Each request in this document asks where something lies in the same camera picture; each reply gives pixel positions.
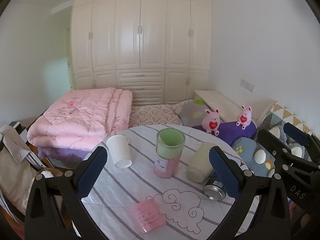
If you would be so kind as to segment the white headboard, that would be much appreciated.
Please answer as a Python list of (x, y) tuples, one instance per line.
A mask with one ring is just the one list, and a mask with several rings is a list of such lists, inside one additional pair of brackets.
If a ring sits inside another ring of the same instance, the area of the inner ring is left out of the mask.
[[(223, 94), (215, 90), (195, 90), (194, 99), (202, 99), (210, 109), (218, 109), (220, 119), (223, 122), (235, 121), (242, 112), (241, 107), (229, 100)], [(258, 112), (258, 117), (253, 118), (256, 126), (260, 126), (266, 113), (277, 103), (276, 100), (271, 100), (262, 111)]]

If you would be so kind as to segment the green pink glass jar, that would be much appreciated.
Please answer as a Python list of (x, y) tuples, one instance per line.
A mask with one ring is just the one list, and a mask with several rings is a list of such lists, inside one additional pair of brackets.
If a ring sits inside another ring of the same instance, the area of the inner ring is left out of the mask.
[(156, 137), (154, 171), (161, 178), (171, 178), (178, 171), (185, 145), (185, 135), (177, 129), (160, 130)]

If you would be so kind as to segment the purple cushion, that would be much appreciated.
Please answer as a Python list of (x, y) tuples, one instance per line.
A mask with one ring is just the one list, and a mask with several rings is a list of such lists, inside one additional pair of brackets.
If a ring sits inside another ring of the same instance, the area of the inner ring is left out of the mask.
[(242, 129), (242, 126), (236, 126), (236, 122), (221, 122), (219, 125), (217, 124), (217, 121), (210, 121), (204, 127), (202, 125), (197, 125), (193, 126), (193, 128), (205, 133), (207, 132), (206, 128), (209, 128), (212, 135), (220, 138), (228, 145), (231, 145), (240, 137), (253, 139), (257, 132), (257, 127), (253, 122), (251, 122), (245, 129)]

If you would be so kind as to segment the small pink plastic cup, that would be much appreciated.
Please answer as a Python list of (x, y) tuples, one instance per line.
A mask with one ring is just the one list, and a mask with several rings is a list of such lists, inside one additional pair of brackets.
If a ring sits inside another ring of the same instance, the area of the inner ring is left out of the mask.
[(135, 204), (130, 211), (133, 220), (143, 233), (148, 233), (166, 224), (159, 205), (153, 198)]

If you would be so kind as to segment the wall switch plate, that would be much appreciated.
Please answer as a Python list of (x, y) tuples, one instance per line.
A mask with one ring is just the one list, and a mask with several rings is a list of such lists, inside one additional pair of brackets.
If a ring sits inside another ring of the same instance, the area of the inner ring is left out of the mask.
[(244, 79), (241, 79), (241, 80), (240, 80), (239, 85), (240, 85), (241, 87), (243, 87), (244, 89), (250, 91), (251, 93), (254, 92), (254, 85), (251, 84), (251, 83), (249, 83), (249, 82), (247, 82), (247, 81), (244, 80)]

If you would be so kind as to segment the heart pattern bed sheet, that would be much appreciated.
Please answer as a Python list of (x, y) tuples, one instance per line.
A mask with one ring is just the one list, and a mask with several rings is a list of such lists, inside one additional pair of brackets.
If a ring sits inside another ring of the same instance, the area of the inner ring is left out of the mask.
[(185, 100), (176, 104), (133, 106), (131, 108), (129, 128), (144, 125), (182, 125), (179, 113), (183, 105), (190, 102)]

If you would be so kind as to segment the beige green cup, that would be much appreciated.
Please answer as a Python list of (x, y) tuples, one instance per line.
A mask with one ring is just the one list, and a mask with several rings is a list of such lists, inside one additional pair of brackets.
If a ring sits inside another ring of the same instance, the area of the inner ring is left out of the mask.
[(196, 183), (202, 183), (212, 174), (214, 169), (209, 161), (209, 152), (214, 146), (216, 146), (216, 144), (211, 142), (203, 142), (199, 146), (187, 168), (187, 177), (190, 180)]

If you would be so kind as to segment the pink bunny plush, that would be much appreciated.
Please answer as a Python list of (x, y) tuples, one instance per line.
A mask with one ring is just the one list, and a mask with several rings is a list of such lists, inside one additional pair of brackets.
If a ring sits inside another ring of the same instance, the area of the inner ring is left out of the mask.
[(215, 136), (219, 135), (219, 126), (220, 126), (220, 116), (219, 110), (215, 109), (213, 111), (209, 109), (204, 110), (207, 114), (204, 119), (202, 120), (202, 128), (205, 130), (206, 133), (214, 134)]
[(244, 105), (242, 105), (241, 109), (242, 113), (238, 116), (236, 126), (240, 126), (241, 129), (244, 130), (252, 121), (252, 108), (251, 106), (246, 108)]

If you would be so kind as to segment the right pink bunny plush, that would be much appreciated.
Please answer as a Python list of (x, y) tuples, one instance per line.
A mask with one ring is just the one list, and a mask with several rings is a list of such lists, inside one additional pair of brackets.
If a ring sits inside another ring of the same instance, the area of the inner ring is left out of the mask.
[(241, 129), (244, 130), (252, 121), (252, 108), (251, 106), (246, 108), (244, 105), (242, 105), (241, 109), (242, 113), (238, 116), (236, 126), (240, 126)]

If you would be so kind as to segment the grey embroidered pillow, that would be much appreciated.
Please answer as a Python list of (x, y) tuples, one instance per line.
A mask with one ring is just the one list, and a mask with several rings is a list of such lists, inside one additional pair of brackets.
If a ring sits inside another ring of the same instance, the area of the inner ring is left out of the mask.
[(184, 126), (193, 127), (202, 124), (202, 120), (207, 115), (205, 109), (215, 110), (210, 109), (202, 99), (189, 100), (176, 114), (180, 117)]

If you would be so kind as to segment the cream white wardrobe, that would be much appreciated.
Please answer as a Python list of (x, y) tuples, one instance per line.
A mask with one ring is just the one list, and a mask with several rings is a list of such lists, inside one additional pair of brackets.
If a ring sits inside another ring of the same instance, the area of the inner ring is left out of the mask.
[(209, 82), (211, 0), (74, 0), (77, 89), (116, 87), (135, 105), (192, 99)]

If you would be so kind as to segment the beige clothes pile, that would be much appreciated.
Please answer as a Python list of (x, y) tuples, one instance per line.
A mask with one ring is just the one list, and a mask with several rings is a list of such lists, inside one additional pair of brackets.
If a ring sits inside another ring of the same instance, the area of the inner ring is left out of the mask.
[(38, 174), (52, 178), (61, 176), (62, 172), (45, 167), (14, 127), (1, 127), (1, 205), (7, 208), (7, 200), (24, 215)]

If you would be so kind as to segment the blue grey plush toy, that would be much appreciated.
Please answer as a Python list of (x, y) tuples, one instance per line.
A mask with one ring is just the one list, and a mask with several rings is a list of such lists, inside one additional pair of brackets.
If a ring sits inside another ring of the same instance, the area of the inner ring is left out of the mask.
[[(285, 134), (282, 125), (273, 126), (268, 130), (281, 142), (288, 146), (293, 155), (310, 161), (311, 158), (304, 146), (299, 145)], [(249, 170), (261, 177), (271, 177), (275, 171), (275, 158), (257, 141), (240, 137), (232, 144), (233, 150), (240, 155)]]

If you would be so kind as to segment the white paper cup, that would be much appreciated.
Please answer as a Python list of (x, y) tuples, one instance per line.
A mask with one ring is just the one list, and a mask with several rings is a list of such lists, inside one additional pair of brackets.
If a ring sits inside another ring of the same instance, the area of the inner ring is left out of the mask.
[(132, 165), (129, 141), (124, 135), (113, 135), (106, 141), (111, 158), (116, 168), (128, 168)]

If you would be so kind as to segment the triangle pattern quilt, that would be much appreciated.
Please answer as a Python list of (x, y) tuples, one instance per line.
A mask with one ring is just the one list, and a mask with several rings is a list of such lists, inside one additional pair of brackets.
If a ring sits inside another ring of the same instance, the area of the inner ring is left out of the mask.
[(302, 132), (305, 132), (309, 135), (314, 134), (312, 129), (302, 121), (295, 113), (290, 111), (283, 103), (281, 102), (272, 102), (270, 103), (259, 115), (259, 118), (255, 121), (257, 124), (257, 132), (254, 137), (254, 140), (257, 141), (258, 132), (261, 129), (269, 130), (274, 126), (283, 126), (285, 123), (290, 123)]

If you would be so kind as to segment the left pink bunny plush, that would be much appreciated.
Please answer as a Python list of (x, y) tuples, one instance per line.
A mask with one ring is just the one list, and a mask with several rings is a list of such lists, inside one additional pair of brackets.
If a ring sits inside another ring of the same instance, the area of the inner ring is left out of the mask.
[(204, 110), (207, 114), (204, 119), (202, 120), (202, 128), (205, 130), (206, 133), (214, 134), (215, 136), (219, 135), (219, 126), (220, 126), (220, 116), (219, 110), (215, 109), (213, 111), (209, 109)]

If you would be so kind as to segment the blue black drink can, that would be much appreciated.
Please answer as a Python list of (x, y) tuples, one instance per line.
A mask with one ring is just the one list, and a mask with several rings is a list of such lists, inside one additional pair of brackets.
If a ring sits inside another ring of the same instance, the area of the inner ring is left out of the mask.
[(226, 191), (216, 172), (213, 172), (208, 179), (207, 183), (203, 187), (203, 192), (210, 200), (220, 201), (225, 199)]

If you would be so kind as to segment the pink folded quilt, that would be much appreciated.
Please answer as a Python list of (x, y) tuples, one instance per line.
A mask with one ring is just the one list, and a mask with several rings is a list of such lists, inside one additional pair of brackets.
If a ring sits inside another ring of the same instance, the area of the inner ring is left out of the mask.
[(114, 87), (70, 90), (29, 128), (36, 147), (89, 152), (103, 139), (129, 126), (133, 95)]

